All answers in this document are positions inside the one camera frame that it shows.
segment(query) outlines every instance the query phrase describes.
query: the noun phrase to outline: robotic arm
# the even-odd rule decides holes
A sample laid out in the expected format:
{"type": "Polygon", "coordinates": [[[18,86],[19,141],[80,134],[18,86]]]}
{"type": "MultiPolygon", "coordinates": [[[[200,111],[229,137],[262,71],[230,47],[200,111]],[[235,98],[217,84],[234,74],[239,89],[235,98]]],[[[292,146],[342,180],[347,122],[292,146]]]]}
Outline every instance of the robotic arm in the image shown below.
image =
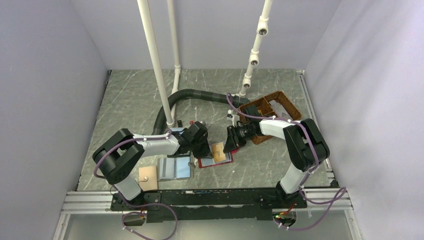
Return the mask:
{"type": "MultiPolygon", "coordinates": [[[[247,107],[244,113],[250,116],[261,116],[254,105],[247,107]]],[[[290,198],[291,194],[296,194],[308,170],[315,165],[311,147],[306,142],[302,129],[293,123],[281,120],[261,120],[249,117],[246,120],[247,123],[241,126],[227,127],[228,137],[224,152],[228,153],[244,146],[247,143],[246,140],[253,136],[267,135],[285,140],[291,165],[285,176],[278,182],[277,189],[283,190],[283,199],[290,198]]],[[[300,124],[305,127],[321,164],[330,156],[326,141],[312,119],[302,120],[300,124]]]]}
{"type": "Polygon", "coordinates": [[[208,130],[196,121],[189,128],[162,136],[132,134],[123,128],[94,152],[92,156],[94,162],[97,164],[114,146],[130,139],[134,141],[122,145],[120,151],[118,149],[113,151],[99,166],[107,182],[114,185],[127,200],[134,199],[142,192],[138,183],[130,176],[131,170],[140,158],[163,154],[179,155],[189,151],[193,152],[195,158],[211,155],[208,130]]]}

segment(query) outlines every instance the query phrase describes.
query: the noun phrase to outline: white pole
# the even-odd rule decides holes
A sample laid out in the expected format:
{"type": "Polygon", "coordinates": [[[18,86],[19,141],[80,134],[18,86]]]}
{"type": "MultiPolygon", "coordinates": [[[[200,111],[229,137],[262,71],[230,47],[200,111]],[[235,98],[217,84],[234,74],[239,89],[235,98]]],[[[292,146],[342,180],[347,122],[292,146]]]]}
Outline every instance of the white pole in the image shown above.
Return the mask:
{"type": "Polygon", "coordinates": [[[264,36],[268,34],[268,20],[270,19],[270,10],[273,0],[265,0],[263,4],[262,14],[259,17],[259,22],[256,28],[256,38],[254,39],[253,48],[250,51],[249,65],[247,66],[246,73],[244,74],[241,90],[238,93],[241,97],[246,96],[246,90],[251,87],[251,78],[253,67],[259,64],[259,47],[264,36]]]}
{"type": "Polygon", "coordinates": [[[140,10],[141,21],[143,22],[144,33],[146,35],[148,51],[151,63],[153,64],[154,75],[156,76],[157,88],[162,100],[163,110],[166,116],[166,124],[174,125],[171,116],[170,104],[168,102],[167,91],[165,89],[164,77],[162,76],[161,62],[159,61],[158,48],[156,46],[155,33],[153,32],[152,18],[150,16],[148,0],[137,0],[140,10]]]}
{"type": "MultiPolygon", "coordinates": [[[[173,49],[173,59],[174,59],[174,79],[172,86],[172,94],[178,91],[178,83],[180,81],[181,65],[180,58],[178,54],[178,41],[177,41],[177,27],[175,24],[175,10],[174,10],[174,0],[168,0],[168,16],[169,16],[169,26],[171,28],[171,39],[172,39],[172,49],[173,49]]],[[[175,105],[171,109],[171,117],[173,123],[175,123],[175,105]]]]}

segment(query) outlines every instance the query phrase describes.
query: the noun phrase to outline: wallet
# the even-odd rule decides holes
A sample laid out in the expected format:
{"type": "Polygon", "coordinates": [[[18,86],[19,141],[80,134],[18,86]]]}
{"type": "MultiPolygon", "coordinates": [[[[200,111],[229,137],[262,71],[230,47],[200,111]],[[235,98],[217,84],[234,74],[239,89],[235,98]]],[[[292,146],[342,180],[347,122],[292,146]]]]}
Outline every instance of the wallet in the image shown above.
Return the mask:
{"type": "Polygon", "coordinates": [[[138,169],[138,184],[146,192],[158,190],[158,172],[156,166],[145,166],[138,169]]]}

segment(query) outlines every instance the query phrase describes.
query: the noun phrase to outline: hose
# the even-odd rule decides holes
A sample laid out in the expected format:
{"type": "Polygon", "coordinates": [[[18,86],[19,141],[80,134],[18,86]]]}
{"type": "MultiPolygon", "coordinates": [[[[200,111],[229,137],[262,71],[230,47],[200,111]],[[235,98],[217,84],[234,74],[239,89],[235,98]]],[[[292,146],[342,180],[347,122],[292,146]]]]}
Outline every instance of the hose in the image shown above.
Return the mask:
{"type": "MultiPolygon", "coordinates": [[[[228,104],[227,96],[225,94],[219,94],[210,91],[202,91],[195,89],[182,89],[174,92],[171,96],[168,97],[169,108],[172,108],[178,101],[183,99],[201,99],[209,102],[218,102],[222,104],[228,104]]],[[[243,104],[249,103],[249,99],[245,97],[234,96],[232,98],[232,104],[238,108],[243,104]]],[[[165,116],[164,107],[161,107],[159,113],[156,116],[156,121],[154,122],[152,135],[163,134],[165,126],[167,123],[167,118],[165,116]]]]}

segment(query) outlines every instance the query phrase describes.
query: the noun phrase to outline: wall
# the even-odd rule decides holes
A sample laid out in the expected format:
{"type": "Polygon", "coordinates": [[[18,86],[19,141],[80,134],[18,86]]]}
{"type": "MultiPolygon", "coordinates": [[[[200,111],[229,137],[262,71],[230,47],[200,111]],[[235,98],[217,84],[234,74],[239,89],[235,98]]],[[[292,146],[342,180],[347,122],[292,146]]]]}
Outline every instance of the wall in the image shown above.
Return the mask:
{"type": "Polygon", "coordinates": [[[306,84],[365,239],[423,239],[424,3],[343,0],[306,84]]]}
{"type": "Polygon", "coordinates": [[[68,0],[0,3],[0,239],[52,239],[107,69],[68,0]]]}
{"type": "MultiPolygon", "coordinates": [[[[137,0],[72,0],[109,69],[151,69],[137,0]]],[[[264,0],[175,0],[181,67],[247,68],[264,0]]],[[[340,0],[275,0],[258,68],[305,69],[340,0]]],[[[174,59],[167,1],[150,0],[163,69],[174,59]]]]}

